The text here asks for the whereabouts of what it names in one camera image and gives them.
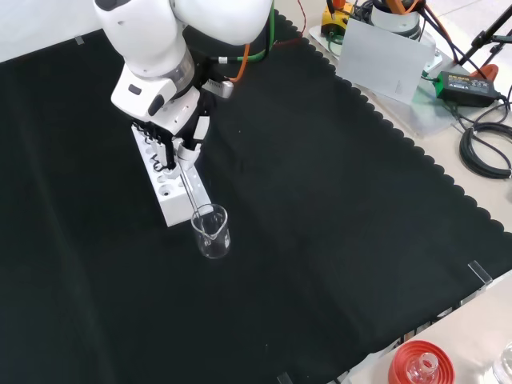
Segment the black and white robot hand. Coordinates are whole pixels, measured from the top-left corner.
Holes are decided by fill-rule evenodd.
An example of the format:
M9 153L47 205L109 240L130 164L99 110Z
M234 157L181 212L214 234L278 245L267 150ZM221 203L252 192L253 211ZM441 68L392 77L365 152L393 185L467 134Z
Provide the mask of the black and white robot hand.
M176 178L181 170L195 165L215 107L212 93L195 87L176 99L154 96L144 118L134 118L132 127L152 147L150 164L155 172Z

